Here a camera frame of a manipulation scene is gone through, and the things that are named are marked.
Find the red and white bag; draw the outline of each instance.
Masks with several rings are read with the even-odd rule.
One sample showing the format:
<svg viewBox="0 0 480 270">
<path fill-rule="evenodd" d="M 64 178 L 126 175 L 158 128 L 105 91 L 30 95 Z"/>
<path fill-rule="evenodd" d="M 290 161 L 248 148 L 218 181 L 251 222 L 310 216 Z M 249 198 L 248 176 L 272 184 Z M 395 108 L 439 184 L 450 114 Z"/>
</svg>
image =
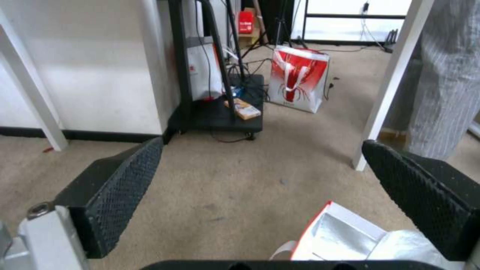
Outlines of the red and white bag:
<svg viewBox="0 0 480 270">
<path fill-rule="evenodd" d="M 316 113 L 328 74 L 329 56 L 310 49 L 277 46 L 272 61 L 270 101 Z"/>
</svg>

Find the caster wheel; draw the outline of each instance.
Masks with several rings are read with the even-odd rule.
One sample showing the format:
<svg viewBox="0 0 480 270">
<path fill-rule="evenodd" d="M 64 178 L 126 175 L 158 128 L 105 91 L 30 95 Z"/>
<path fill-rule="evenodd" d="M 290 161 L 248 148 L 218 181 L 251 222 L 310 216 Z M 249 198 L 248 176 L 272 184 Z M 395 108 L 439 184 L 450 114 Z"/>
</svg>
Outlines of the caster wheel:
<svg viewBox="0 0 480 270">
<path fill-rule="evenodd" d="M 247 132 L 245 135 L 247 136 L 247 141 L 254 141 L 256 139 L 255 133 L 253 132 Z"/>
</svg>

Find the person's leg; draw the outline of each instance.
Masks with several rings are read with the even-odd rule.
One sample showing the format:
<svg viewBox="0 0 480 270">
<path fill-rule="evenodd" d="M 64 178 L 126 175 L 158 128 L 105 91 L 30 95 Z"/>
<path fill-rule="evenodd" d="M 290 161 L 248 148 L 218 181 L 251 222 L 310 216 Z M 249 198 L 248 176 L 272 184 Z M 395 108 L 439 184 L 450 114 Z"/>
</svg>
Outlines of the person's leg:
<svg viewBox="0 0 480 270">
<path fill-rule="evenodd" d="M 388 110 L 383 130 L 386 132 L 403 133 L 408 130 L 412 116 L 413 104 L 417 93 L 417 85 L 422 70 L 421 61 L 421 36 L 415 45 L 412 56 L 408 61 L 407 68 L 398 85 L 392 105 Z"/>
<path fill-rule="evenodd" d="M 436 0 L 421 50 L 406 150 L 444 160 L 480 109 L 480 1 Z"/>
</svg>

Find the beige carpet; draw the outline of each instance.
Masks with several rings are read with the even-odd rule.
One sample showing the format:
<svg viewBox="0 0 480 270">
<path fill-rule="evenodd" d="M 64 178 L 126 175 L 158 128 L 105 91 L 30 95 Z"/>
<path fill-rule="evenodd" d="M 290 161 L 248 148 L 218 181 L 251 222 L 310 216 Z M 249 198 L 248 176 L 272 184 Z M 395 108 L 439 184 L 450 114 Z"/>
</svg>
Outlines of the beige carpet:
<svg viewBox="0 0 480 270">
<path fill-rule="evenodd" d="M 222 144 L 200 132 L 173 138 L 118 246 L 92 260 L 92 268 L 267 259 L 298 239 L 327 200 L 386 230 L 413 229 L 373 173 L 350 165 L 390 55 L 377 49 L 329 53 L 329 75 L 339 80 L 316 114 L 267 104 L 264 131 L 253 142 Z M 249 59 L 270 54 L 259 49 Z M 260 70 L 268 79 L 269 64 Z M 133 145 L 71 141 L 63 152 L 42 153 L 49 147 L 45 139 L 0 136 L 0 219 L 16 232 L 29 206 L 51 200 L 93 160 Z M 480 180 L 478 140 L 465 135 L 450 162 Z"/>
</svg>

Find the tripod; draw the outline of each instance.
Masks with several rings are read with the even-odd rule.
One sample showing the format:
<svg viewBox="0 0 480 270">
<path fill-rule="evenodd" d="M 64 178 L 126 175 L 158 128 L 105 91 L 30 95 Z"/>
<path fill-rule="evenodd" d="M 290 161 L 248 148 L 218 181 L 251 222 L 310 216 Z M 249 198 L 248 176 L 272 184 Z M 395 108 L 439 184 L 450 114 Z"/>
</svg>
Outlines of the tripod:
<svg viewBox="0 0 480 270">
<path fill-rule="evenodd" d="M 290 31 L 287 28 L 287 24 L 285 23 L 285 11 L 287 10 L 287 5 L 288 5 L 289 0 L 280 0 L 280 17 L 275 17 L 275 27 L 276 27 L 276 36 L 275 36 L 275 45 L 280 44 L 280 37 L 282 34 L 282 29 L 287 34 L 288 36 L 288 45 L 292 47 L 292 40 L 290 39 Z M 274 25 L 269 25 L 265 32 L 263 32 L 258 39 L 248 48 L 246 52 L 242 55 L 242 58 L 244 58 L 251 50 L 256 49 L 257 44 L 259 44 L 262 40 L 262 38 L 267 34 L 267 32 L 270 30 L 271 27 Z"/>
</svg>

